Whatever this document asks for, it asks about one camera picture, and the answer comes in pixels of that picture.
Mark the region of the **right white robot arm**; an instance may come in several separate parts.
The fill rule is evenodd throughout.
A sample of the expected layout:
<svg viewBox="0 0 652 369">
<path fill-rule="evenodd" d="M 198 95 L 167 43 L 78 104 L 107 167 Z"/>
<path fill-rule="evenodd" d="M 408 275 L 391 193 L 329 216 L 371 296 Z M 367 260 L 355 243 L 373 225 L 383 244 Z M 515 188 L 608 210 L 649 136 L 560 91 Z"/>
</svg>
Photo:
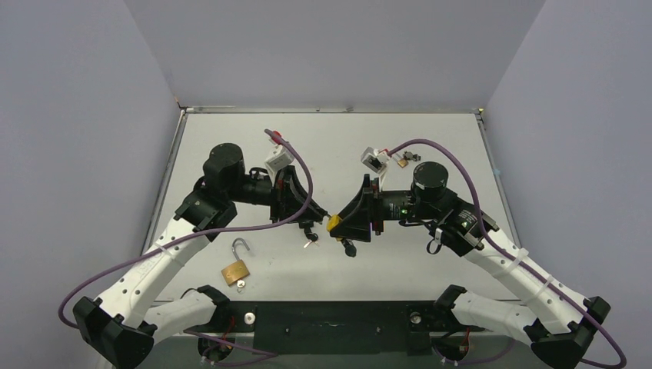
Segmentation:
<svg viewBox="0 0 652 369">
<path fill-rule="evenodd" d="M 425 227 L 431 236 L 428 253 L 450 248 L 518 299 L 517 304 L 505 303 L 451 285 L 434 304 L 434 318 L 440 326 L 480 327 L 528 345 L 549 367 L 576 367 L 610 305 L 563 286 L 491 217 L 477 215 L 471 203 L 447 187 L 447 180 L 447 169 L 432 161 L 414 169 L 405 191 L 384 191 L 378 179 L 365 176 L 354 199 L 329 220 L 328 232 L 340 241 L 368 242 L 381 234 L 386 221 Z"/>
</svg>

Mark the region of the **keys of orange padlock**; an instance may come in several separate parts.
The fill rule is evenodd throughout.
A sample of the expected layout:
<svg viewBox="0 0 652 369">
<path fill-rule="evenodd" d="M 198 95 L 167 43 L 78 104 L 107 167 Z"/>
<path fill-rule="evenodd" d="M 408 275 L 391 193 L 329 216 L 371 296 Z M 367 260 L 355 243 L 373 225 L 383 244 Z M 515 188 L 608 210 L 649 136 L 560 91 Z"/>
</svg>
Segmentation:
<svg viewBox="0 0 652 369">
<path fill-rule="evenodd" d="M 307 239 L 303 245 L 303 248 L 309 248 L 310 246 L 318 247 L 319 246 L 318 234 L 314 233 L 311 228 L 304 228 L 303 231 L 304 231 L 304 236 Z"/>
</svg>

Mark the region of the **large brass padlock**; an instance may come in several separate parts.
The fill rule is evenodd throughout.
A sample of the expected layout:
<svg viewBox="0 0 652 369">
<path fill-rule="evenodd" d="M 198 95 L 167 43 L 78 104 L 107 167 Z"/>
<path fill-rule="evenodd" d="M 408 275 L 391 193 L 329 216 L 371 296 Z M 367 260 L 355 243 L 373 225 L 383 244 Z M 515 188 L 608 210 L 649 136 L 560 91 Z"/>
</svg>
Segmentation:
<svg viewBox="0 0 652 369">
<path fill-rule="evenodd" d="M 250 246 L 244 238 L 236 238 L 231 243 L 231 253 L 235 261 L 221 270 L 221 276 L 227 286 L 237 284 L 250 275 L 248 267 L 238 254 L 238 246 L 243 246 L 246 251 L 250 251 Z"/>
</svg>

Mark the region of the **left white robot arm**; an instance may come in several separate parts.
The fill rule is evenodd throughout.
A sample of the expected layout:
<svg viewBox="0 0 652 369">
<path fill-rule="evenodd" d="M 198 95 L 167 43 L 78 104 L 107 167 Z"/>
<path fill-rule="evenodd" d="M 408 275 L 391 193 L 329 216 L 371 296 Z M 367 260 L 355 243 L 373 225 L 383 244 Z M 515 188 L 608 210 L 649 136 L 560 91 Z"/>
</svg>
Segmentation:
<svg viewBox="0 0 652 369">
<path fill-rule="evenodd" d="M 239 203 L 269 207 L 272 223 L 324 220 L 326 210 L 309 198 L 293 159 L 279 145 L 263 168 L 247 170 L 238 145 L 212 148 L 203 175 L 148 252 L 99 296 L 75 304 L 72 312 L 83 340 L 113 367 L 135 368 L 170 336 L 200 325 L 212 331 L 224 328 L 230 301 L 212 286 L 194 288 L 160 306 L 155 299 L 235 219 Z"/>
</svg>

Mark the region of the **small brass padlock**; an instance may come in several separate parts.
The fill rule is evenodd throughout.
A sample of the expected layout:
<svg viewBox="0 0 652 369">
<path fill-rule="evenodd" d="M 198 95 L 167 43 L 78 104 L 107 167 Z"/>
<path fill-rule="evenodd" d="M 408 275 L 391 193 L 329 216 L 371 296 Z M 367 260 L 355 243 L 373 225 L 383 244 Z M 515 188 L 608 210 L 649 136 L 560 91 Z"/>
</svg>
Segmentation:
<svg viewBox="0 0 652 369">
<path fill-rule="evenodd" d="M 402 154 L 395 155 L 394 159 L 400 168 L 406 168 L 411 162 L 421 161 L 421 156 L 412 151 L 404 151 Z"/>
</svg>

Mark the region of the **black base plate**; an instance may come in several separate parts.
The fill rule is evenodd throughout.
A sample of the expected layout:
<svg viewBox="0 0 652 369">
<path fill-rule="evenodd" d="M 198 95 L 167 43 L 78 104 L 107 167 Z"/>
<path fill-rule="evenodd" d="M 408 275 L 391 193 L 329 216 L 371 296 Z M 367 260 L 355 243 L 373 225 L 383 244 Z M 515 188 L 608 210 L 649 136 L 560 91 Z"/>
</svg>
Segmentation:
<svg viewBox="0 0 652 369">
<path fill-rule="evenodd" d="M 232 301 L 194 331 L 252 334 L 277 354 L 429 354 L 436 337 L 467 327 L 433 301 Z"/>
</svg>

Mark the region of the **orange padlock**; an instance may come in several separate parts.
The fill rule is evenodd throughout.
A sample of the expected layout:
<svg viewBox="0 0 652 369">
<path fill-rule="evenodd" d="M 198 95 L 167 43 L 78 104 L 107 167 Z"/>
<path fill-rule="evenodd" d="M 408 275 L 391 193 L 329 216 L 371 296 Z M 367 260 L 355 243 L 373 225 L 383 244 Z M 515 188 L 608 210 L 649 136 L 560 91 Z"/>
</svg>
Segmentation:
<svg viewBox="0 0 652 369">
<path fill-rule="evenodd" d="M 312 228 L 314 226 L 313 221 L 302 221 L 298 223 L 300 229 Z"/>
</svg>

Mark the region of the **yellow padlock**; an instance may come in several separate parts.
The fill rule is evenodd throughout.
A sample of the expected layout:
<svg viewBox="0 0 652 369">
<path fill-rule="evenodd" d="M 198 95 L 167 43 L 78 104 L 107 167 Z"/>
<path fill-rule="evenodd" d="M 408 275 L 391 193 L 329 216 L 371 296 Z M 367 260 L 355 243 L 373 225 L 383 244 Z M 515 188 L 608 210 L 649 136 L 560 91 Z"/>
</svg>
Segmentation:
<svg viewBox="0 0 652 369">
<path fill-rule="evenodd" d="M 341 217 L 338 214 L 330 216 L 327 223 L 327 232 L 331 233 L 341 223 Z"/>
</svg>

